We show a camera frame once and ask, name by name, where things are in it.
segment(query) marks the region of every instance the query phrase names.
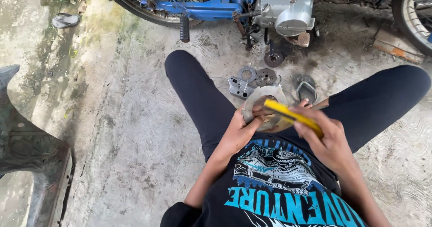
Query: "motorcycle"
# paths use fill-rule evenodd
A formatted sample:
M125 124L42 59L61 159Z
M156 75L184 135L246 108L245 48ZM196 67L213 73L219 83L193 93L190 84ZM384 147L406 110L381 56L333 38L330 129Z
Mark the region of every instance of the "motorcycle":
M267 64L283 57L267 38L274 29L294 45L307 47L308 31L315 26L314 0L114 0L131 13L167 27L180 28L180 40L189 42L189 27L203 21L234 20L251 49L250 34L264 29L270 46ZM407 39L425 55L432 56L432 0L392 0L393 17Z

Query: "leg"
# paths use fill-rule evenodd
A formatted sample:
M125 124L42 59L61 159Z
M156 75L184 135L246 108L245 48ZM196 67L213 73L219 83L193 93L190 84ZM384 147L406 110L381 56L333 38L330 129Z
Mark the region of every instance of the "leg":
M207 162L227 129L235 107L216 88L197 59L186 51L176 50L169 54L165 70L198 129Z
M430 85L430 77L422 69L398 66L382 70L330 96L329 106L322 111L342 122L348 144L355 153L413 108L428 92ZM278 135L311 152L294 128Z

